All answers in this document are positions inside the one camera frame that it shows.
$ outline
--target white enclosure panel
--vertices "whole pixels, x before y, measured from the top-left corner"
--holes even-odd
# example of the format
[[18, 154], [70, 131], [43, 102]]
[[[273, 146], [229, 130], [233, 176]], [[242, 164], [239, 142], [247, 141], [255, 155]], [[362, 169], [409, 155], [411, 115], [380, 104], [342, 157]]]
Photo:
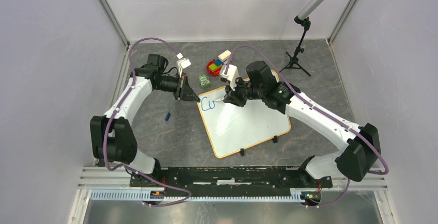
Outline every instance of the white enclosure panel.
[[[310, 0], [108, 0], [130, 40], [294, 39], [293, 18]], [[327, 38], [348, 0], [326, 0], [311, 14], [307, 38]]]
[[401, 223], [436, 223], [437, 0], [358, 0], [334, 41], [356, 122], [379, 129]]
[[66, 223], [124, 48], [97, 0], [0, 6], [0, 222]]

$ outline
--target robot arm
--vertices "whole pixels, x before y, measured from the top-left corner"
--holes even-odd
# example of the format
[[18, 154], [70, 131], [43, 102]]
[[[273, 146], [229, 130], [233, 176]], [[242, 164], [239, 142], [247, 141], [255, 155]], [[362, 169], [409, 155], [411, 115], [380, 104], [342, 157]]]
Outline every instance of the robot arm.
[[[157, 160], [145, 155], [137, 149], [137, 141], [131, 129], [131, 123], [142, 102], [154, 90], [172, 92], [176, 100], [199, 102], [199, 97], [189, 86], [187, 75], [182, 69], [187, 67], [190, 62], [188, 59], [181, 59], [178, 62], [178, 76], [168, 76], [164, 73], [168, 65], [166, 58], [160, 55], [150, 54], [147, 63], [141, 68], [135, 69], [135, 75], [131, 75], [128, 86], [116, 103], [103, 116], [94, 116], [90, 121], [91, 143], [95, 158], [103, 159], [103, 139], [105, 128], [109, 122], [109, 117], [114, 110], [117, 111], [110, 125], [109, 133], [114, 131], [112, 137], [107, 139], [108, 161], [118, 162], [129, 165], [138, 171], [151, 174]], [[126, 92], [130, 89], [130, 94], [126, 97]]]
[[[223, 99], [225, 103], [243, 107], [247, 100], [260, 99], [268, 108], [309, 125], [337, 147], [338, 152], [325, 156], [312, 156], [306, 160], [302, 167], [312, 178], [345, 176], [359, 182], [377, 160], [377, 156], [368, 146], [349, 132], [349, 130], [357, 131], [380, 152], [378, 131], [371, 124], [361, 127], [357, 123], [343, 119], [315, 103], [299, 88], [292, 86], [296, 92], [294, 94], [284, 82], [277, 82], [264, 61], [255, 61], [246, 67], [249, 81], [238, 77], [236, 67], [230, 65], [230, 69], [227, 74], [221, 73], [223, 81], [228, 83], [225, 87], [226, 96]], [[299, 97], [313, 103], [312, 107], [305, 104]], [[314, 109], [316, 107], [346, 124], [349, 130], [316, 111]]]

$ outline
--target purple cable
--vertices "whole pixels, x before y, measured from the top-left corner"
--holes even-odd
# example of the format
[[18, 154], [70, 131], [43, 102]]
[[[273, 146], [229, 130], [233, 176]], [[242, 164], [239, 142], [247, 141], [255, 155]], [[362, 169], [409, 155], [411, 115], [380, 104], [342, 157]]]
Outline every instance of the purple cable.
[[[178, 52], [178, 51], [177, 51], [172, 45], [170, 45], [168, 42], [166, 42], [166, 41], [164, 41], [164, 40], [162, 40], [162, 39], [160, 39], [160, 38], [156, 38], [156, 37], [147, 37], [147, 38], [143, 38], [143, 39], [140, 39], [140, 40], [136, 41], [136, 42], [131, 46], [131, 49], [129, 50], [129, 54], [128, 54], [129, 66], [131, 67], [131, 71], [132, 71], [132, 75], [133, 75], [133, 80], [132, 80], [132, 84], [131, 84], [132, 87], [135, 86], [135, 82], [136, 82], [135, 70], [134, 70], [134, 63], [133, 63], [133, 61], [132, 61], [132, 52], [134, 51], [134, 47], [135, 47], [137, 44], [139, 44], [139, 43], [141, 43], [141, 42], [143, 42], [143, 41], [146, 41], [146, 40], [157, 40], [157, 41], [163, 42], [163, 43], [165, 43], [167, 46], [169, 46], [173, 51], [175, 51], [176, 54], [179, 54], [179, 52]], [[117, 168], [123, 166], [123, 164], [118, 164], [118, 165], [116, 165], [116, 166], [113, 167], [113, 168], [111, 168], [111, 166], [109, 166], [110, 163], [109, 163], [109, 161], [108, 161], [108, 152], [107, 152], [107, 150], [106, 150], [106, 146], [107, 146], [107, 144], [108, 144], [108, 132], [110, 131], [110, 130], [109, 130], [109, 129], [110, 129], [110, 125], [111, 125], [111, 123], [113, 122], [114, 117], [115, 117], [116, 114], [118, 113], [117, 109], [120, 109], [120, 107], [122, 106], [122, 104], [124, 103], [124, 101], [126, 100], [126, 98], [129, 96], [129, 93], [131, 93], [131, 91], [132, 91], [132, 87], [128, 88], [128, 90], [126, 91], [126, 93], [123, 95], [123, 97], [121, 98], [121, 100], [120, 100], [119, 103], [117, 104], [116, 109], [114, 109], [113, 113], [111, 114], [111, 116], [110, 116], [110, 118], [109, 118], [109, 120], [108, 120], [108, 124], [106, 125], [106, 128], [105, 128], [105, 134], [104, 134], [104, 136], [103, 136], [103, 161], [105, 162], [105, 167], [106, 167], [109, 171], [114, 171], [115, 169], [117, 169]], [[186, 189], [182, 189], [182, 188], [178, 188], [178, 187], [174, 187], [174, 186], [170, 186], [170, 185], [167, 185], [167, 184], [160, 183], [160, 182], [154, 180], [153, 178], [147, 176], [146, 174], [144, 174], [144, 173], [142, 173], [142, 172], [140, 172], [140, 171], [137, 171], [137, 170], [132, 169], [131, 167], [126, 166], [126, 168], [128, 168], [128, 169], [131, 170], [131, 171], [136, 171], [139, 175], [141, 175], [141, 176], [147, 178], [148, 180], [152, 181], [153, 183], [156, 183], [156, 184], [161, 185], [161, 186], [166, 187], [166, 188], [170, 188], [170, 189], [174, 189], [174, 190], [183, 191], [183, 192], [186, 192], [186, 193], [189, 194], [189, 196], [187, 196], [187, 197], [185, 197], [185, 198], [183, 198], [183, 199], [181, 199], [181, 200], [178, 200], [178, 201], [175, 201], [175, 202], [166, 203], [166, 204], [153, 205], [153, 207], [165, 207], [165, 206], [171, 206], [171, 205], [174, 205], [174, 204], [178, 204], [178, 203], [181, 203], [181, 202], [187, 200], [187, 199], [190, 198], [190, 196], [192, 195], [192, 193], [191, 193], [189, 190], [186, 190]]]
[[307, 207], [309, 207], [311, 209], [318, 209], [320, 207], [326, 207], [326, 206], [335, 204], [335, 203], [339, 202], [340, 200], [342, 200], [342, 198], [344, 198], [344, 196], [347, 194], [347, 189], [349, 186], [350, 186], [350, 179], [347, 180], [347, 185], [345, 186], [345, 189], [343, 190], [341, 195], [338, 198], [336, 198], [336, 200], [333, 200], [333, 201], [325, 203], [325, 204], [317, 205], [317, 206], [307, 206]]
[[183, 191], [183, 192], [185, 192], [185, 193], [188, 194], [188, 196], [186, 196], [186, 197], [184, 197], [183, 199], [180, 199], [180, 200], [178, 200], [178, 201], [174, 201], [174, 202], [170, 202], [170, 203], [164, 203], [164, 204], [159, 204], [159, 205], [149, 205], [149, 207], [166, 207], [166, 206], [172, 206], [172, 205], [175, 205], [175, 204], [181, 203], [181, 202], [187, 200], [188, 198], [190, 198], [190, 197], [192, 196], [192, 193], [191, 193], [189, 190], [187, 190], [187, 189], [178, 188], [178, 187], [174, 187], [174, 186], [170, 186], [170, 185], [167, 185], [167, 184], [160, 183], [160, 182], [158, 182], [157, 180], [151, 178], [150, 176], [148, 176], [148, 175], [146, 175], [146, 174], [144, 174], [144, 173], [142, 173], [142, 172], [140, 172], [140, 171], [137, 171], [137, 170], [135, 170], [135, 169], [133, 169], [133, 168], [131, 168], [131, 167], [129, 167], [129, 166], [124, 166], [124, 167], [125, 167], [126, 169], [130, 170], [130, 171], [133, 172], [133, 173], [136, 173], [136, 172], [137, 172], [139, 175], [141, 175], [141, 176], [143, 176], [143, 177], [149, 179], [149, 180], [152, 181], [153, 183], [156, 183], [156, 184], [158, 184], [158, 185], [161, 185], [161, 186], [166, 187], [166, 188], [169, 188], [169, 189], [174, 189], [174, 190]]
[[[301, 95], [299, 95], [297, 93], [297, 91], [295, 91], [295, 89], [293, 89], [293, 87], [290, 85], [290, 83], [287, 81], [287, 79], [277, 70], [277, 68], [272, 64], [272, 62], [266, 57], [266, 55], [264, 55], [264, 53], [262, 53], [262, 51], [258, 50], [254, 46], [243, 44], [243, 45], [239, 45], [239, 46], [235, 47], [232, 50], [232, 52], [231, 52], [229, 61], [228, 61], [227, 66], [225, 68], [225, 74], [227, 74], [227, 72], [228, 72], [228, 67], [229, 67], [229, 65], [232, 62], [234, 53], [238, 49], [241, 49], [243, 47], [247, 47], [247, 48], [252, 49], [255, 52], [259, 53], [263, 57], [263, 59], [271, 66], [271, 68], [273, 68], [275, 70], [275, 72], [277, 72], [278, 76], [280, 76], [280, 78], [285, 82], [285, 84], [293, 92], [293, 94], [298, 99], [303, 101], [303, 103], [307, 104], [309, 107], [312, 108], [312, 104], [309, 101], [307, 101], [306, 99], [304, 99]], [[344, 124], [343, 122], [339, 121], [338, 119], [336, 119], [335, 117], [331, 116], [330, 114], [326, 113], [325, 111], [321, 110], [317, 106], [313, 107], [313, 109], [316, 110], [317, 112], [321, 113], [322, 115], [326, 116], [330, 120], [336, 122], [340, 126], [344, 127], [345, 129], [347, 129], [348, 131], [350, 131], [351, 133], [353, 133], [357, 137], [359, 137], [373, 151], [373, 153], [377, 156], [377, 158], [382, 162], [382, 165], [385, 168], [385, 171], [381, 171], [381, 172], [380, 171], [369, 171], [369, 173], [377, 174], [377, 175], [386, 175], [386, 174], [388, 174], [388, 172], [389, 172], [388, 164], [383, 159], [383, 157], [380, 155], [380, 153], [377, 151], [377, 149], [375, 149], [374, 146], [363, 135], [359, 134], [359, 132], [357, 132], [357, 131], [355, 131], [353, 129], [349, 129], [349, 127], [346, 124]], [[342, 194], [336, 200], [334, 200], [332, 202], [329, 202], [329, 203], [326, 203], [326, 204], [323, 204], [323, 205], [321, 205], [319, 207], [323, 207], [323, 206], [328, 206], [328, 205], [334, 204], [334, 203], [338, 202], [339, 200], [341, 200], [342, 198], [344, 198], [345, 194], [347, 193], [347, 190], [348, 190], [349, 186], [350, 186], [350, 179], [348, 179], [348, 182], [347, 182], [347, 185], [346, 185], [344, 191], [342, 192]]]

